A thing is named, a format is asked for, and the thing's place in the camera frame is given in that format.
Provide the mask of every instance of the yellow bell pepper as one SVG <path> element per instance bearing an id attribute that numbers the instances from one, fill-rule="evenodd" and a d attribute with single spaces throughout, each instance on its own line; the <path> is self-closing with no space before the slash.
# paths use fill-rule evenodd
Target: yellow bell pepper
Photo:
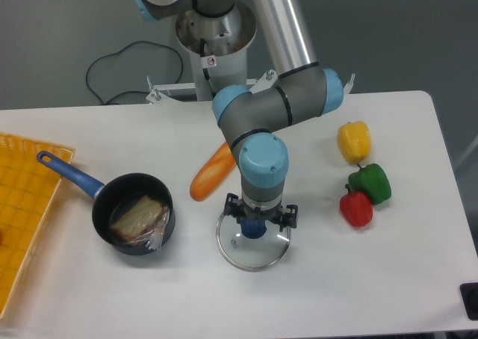
<path id="1" fill-rule="evenodd" d="M 358 164 L 370 154 L 370 132 L 363 121 L 348 122 L 338 129 L 338 148 L 351 164 Z"/>

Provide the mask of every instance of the gray floor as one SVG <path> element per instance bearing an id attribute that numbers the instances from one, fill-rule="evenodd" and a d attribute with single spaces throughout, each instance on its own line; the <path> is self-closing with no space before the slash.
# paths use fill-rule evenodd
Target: gray floor
<path id="1" fill-rule="evenodd" d="M 252 6 L 251 0 L 242 1 Z M 478 134 L 477 0 L 301 2 L 320 62 L 336 69 L 343 81 L 356 73 L 355 92 L 425 90 L 432 95 L 456 164 Z M 179 49 L 173 22 L 145 23 L 133 0 L 0 0 L 0 109 L 97 105 L 84 84 L 88 66 L 135 40 Z M 266 49 L 259 30 L 249 49 L 250 77 L 272 66 Z M 146 75 L 155 84 L 167 84 L 178 71 L 174 55 L 139 46 L 99 64 L 90 78 L 109 99 L 125 90 L 147 90 Z M 181 81 L 192 81 L 187 64 Z M 478 154 L 471 156 L 456 177 L 478 238 L 477 160 Z"/>

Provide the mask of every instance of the pan handle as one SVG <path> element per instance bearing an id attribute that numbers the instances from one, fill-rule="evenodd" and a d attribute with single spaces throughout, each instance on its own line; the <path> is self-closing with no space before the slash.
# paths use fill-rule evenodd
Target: pan handle
<path id="1" fill-rule="evenodd" d="M 94 199 L 98 196 L 99 191 L 105 186 L 105 184 L 97 179 L 57 158 L 48 151 L 39 152 L 37 160 L 49 169 L 59 173 L 65 178 L 68 178 L 74 184 L 77 184 L 84 192 Z"/>

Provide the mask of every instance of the black cable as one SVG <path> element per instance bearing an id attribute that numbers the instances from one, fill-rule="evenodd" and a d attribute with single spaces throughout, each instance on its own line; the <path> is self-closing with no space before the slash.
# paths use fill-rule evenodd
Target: black cable
<path id="1" fill-rule="evenodd" d="M 205 57 L 206 56 L 205 54 L 206 41 L 203 38 L 201 38 L 200 41 L 201 41 L 201 44 L 200 44 L 199 56 Z M 202 73 L 204 74 L 204 78 L 208 82 L 209 90 L 211 91 L 211 95 L 214 98 L 216 96 L 216 92 L 214 91 L 214 88 L 212 86 L 211 76 L 209 76 L 208 68 L 202 68 Z"/>
<path id="2" fill-rule="evenodd" d="M 149 92 L 147 92 L 147 91 L 129 90 L 129 91 L 125 91 L 125 92 L 123 92 L 123 93 L 117 94 L 117 95 L 113 96 L 111 99 L 109 99 L 109 100 L 107 100 L 107 101 L 105 102 L 105 101 L 103 101 L 102 97 L 101 97 L 100 95 L 98 95 L 95 90 L 93 90 L 93 89 L 91 88 L 90 82 L 89 82 L 89 80 L 88 80 L 88 75 L 90 74 L 90 70 L 91 70 L 91 68 L 94 67 L 94 65 L 95 65 L 96 63 L 98 63 L 99 61 L 101 61 L 101 60 L 103 60 L 103 59 L 105 59 L 105 58 L 107 58 L 107 57 L 113 57 L 113 56 L 115 56 L 115 55 L 120 55 L 120 54 L 123 53 L 126 49 L 131 48 L 132 46 L 135 46 L 135 45 L 137 45 L 137 44 L 149 44 L 149 45 L 151 45 L 151 46 L 158 46 L 158 47 L 160 47 L 160 48 L 168 49 L 168 50 L 170 50 L 171 52 L 174 52 L 176 55 L 178 55 L 179 61 L 181 62 L 181 71 L 179 72 L 179 75 L 178 75 L 177 79 L 174 81 L 174 84 L 177 84 L 178 81 L 181 79 L 182 73 L 183 73 L 183 71 L 184 71 L 184 61 L 182 60 L 182 56 L 179 54 L 179 52 L 178 52 L 176 49 L 174 49 L 174 48 L 172 48 L 172 47 L 170 47 L 170 46 L 165 46 L 164 44 L 149 42 L 148 40 L 137 40 L 136 42 L 133 42 L 133 43 L 128 44 L 127 46 L 125 46 L 123 49 L 119 50 L 119 51 L 116 52 L 116 53 L 112 53 L 112 54 L 108 54 L 108 55 L 103 55 L 102 57 L 99 57 L 98 59 L 96 59 L 95 61 L 93 61 L 93 62 L 91 63 L 91 65 L 90 65 L 90 67 L 88 68 L 87 74 L 86 74 L 86 77 L 85 77 L 85 82 L 86 82 L 87 88 L 88 88 L 88 90 L 89 90 L 91 93 L 93 93 L 93 95 L 102 103 L 102 105 L 112 105 L 112 104 L 118 105 L 117 103 L 113 103 L 112 101 L 113 101 L 114 99 L 118 99 L 120 96 L 123 96 L 123 95 L 126 95 L 126 94 L 149 94 Z"/>

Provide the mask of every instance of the orange tray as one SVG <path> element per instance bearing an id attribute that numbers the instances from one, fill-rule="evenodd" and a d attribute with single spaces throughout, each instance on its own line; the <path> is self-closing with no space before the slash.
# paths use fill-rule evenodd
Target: orange tray
<path id="1" fill-rule="evenodd" d="M 41 234 L 61 177 L 37 162 L 49 151 L 70 162 L 75 149 L 0 132 L 0 319 Z"/>

